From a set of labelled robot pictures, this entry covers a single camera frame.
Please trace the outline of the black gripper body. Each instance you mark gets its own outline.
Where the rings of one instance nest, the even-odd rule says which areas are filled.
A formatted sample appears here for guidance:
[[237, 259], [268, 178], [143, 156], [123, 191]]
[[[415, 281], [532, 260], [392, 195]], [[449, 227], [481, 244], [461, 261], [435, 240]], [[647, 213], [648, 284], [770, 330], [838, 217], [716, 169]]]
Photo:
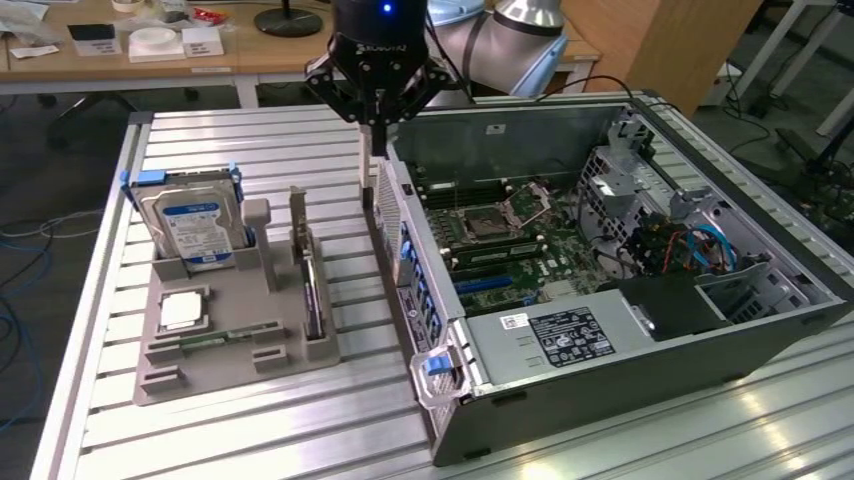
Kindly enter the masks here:
[[335, 1], [329, 58], [360, 96], [396, 96], [428, 61], [424, 1]]

